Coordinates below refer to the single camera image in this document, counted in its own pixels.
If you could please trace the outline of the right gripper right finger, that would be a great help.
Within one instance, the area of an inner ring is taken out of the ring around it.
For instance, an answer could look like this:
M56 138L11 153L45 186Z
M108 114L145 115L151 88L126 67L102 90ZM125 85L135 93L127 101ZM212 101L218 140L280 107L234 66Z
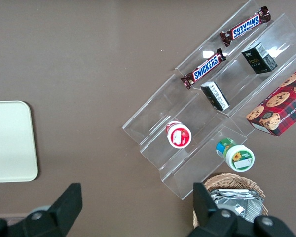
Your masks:
M199 226L190 237L294 237L279 218L258 216L248 222L230 210L217 208L203 183L193 184L193 208Z

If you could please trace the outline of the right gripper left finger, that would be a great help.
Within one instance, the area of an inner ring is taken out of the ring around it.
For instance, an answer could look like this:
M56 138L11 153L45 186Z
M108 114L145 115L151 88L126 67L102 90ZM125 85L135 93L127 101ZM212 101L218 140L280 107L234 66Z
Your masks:
M0 218L0 237L65 237L81 210L81 184L72 183L46 210L39 208L13 225Z

